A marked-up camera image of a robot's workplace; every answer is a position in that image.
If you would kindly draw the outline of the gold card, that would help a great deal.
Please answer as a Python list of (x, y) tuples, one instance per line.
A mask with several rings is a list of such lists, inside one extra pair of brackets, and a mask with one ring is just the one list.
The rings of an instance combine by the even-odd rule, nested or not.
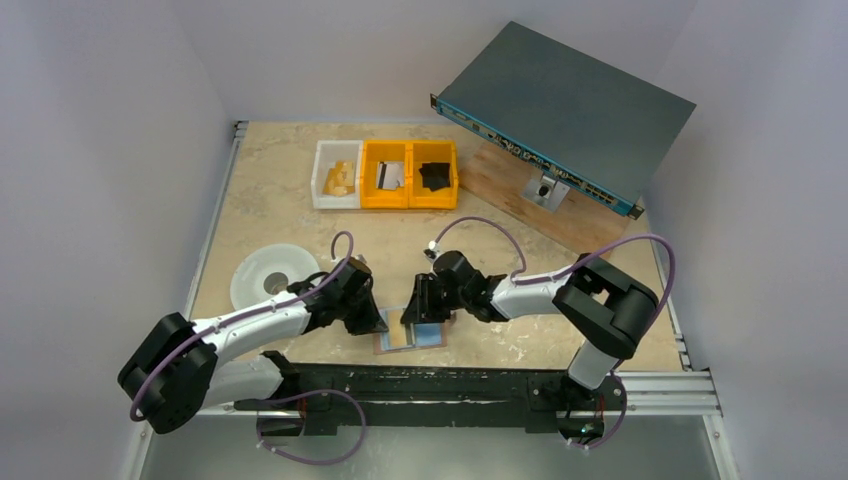
[(407, 327), (402, 323), (403, 310), (392, 309), (387, 311), (386, 322), (388, 331), (385, 334), (386, 350), (399, 350), (408, 348), (412, 343), (412, 337)]

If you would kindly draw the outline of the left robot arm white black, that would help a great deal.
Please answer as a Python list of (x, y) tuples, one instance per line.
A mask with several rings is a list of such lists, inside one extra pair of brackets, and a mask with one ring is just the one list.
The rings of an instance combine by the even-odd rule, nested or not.
[(213, 378), (225, 365), (274, 340), (335, 321), (352, 336), (387, 331), (372, 288), (371, 270), (349, 258), (230, 314), (195, 321), (179, 312), (162, 317), (117, 377), (131, 400), (131, 420), (146, 421), (159, 434), (180, 428), (208, 403)]

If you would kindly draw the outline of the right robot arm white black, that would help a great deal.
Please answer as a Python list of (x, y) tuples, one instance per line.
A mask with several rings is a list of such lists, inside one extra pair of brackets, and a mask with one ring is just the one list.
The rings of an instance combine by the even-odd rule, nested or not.
[(485, 275), (459, 251), (416, 276), (404, 325), (444, 323), (464, 310), (484, 323), (561, 314), (584, 337), (561, 381), (564, 399), (584, 407), (619, 364), (631, 359), (660, 309), (657, 295), (608, 261), (585, 254), (561, 272)]

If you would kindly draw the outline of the brown leather card holder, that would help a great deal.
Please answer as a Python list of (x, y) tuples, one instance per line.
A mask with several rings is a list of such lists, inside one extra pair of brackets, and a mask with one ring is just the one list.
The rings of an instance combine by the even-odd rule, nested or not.
[[(381, 313), (381, 315), (382, 315), (382, 317), (385, 321), (386, 321), (387, 311), (392, 310), (392, 309), (402, 309), (403, 312), (404, 312), (403, 307), (393, 307), (393, 308), (388, 308), (388, 309), (380, 309), (379, 311), (380, 311), (380, 313)], [(455, 321), (456, 321), (456, 314), (451, 313), (446, 322), (436, 323), (436, 324), (442, 324), (443, 325), (443, 344), (441, 346), (437, 346), (437, 347), (421, 348), (421, 347), (415, 346), (414, 326), (417, 325), (417, 324), (414, 324), (414, 325), (405, 325), (404, 324), (407, 327), (407, 330), (412, 337), (411, 345), (408, 348), (405, 348), (405, 349), (391, 350), (391, 351), (386, 350), (386, 339), (385, 339), (386, 332), (377, 333), (377, 334), (374, 335), (374, 342), (373, 342), (374, 354), (375, 355), (383, 355), (383, 354), (389, 354), (389, 353), (398, 353), (398, 352), (405, 352), (405, 351), (414, 351), (414, 350), (433, 349), (433, 348), (445, 347), (447, 345), (447, 336), (446, 336), (447, 328), (449, 326), (453, 325), (455, 323)]]

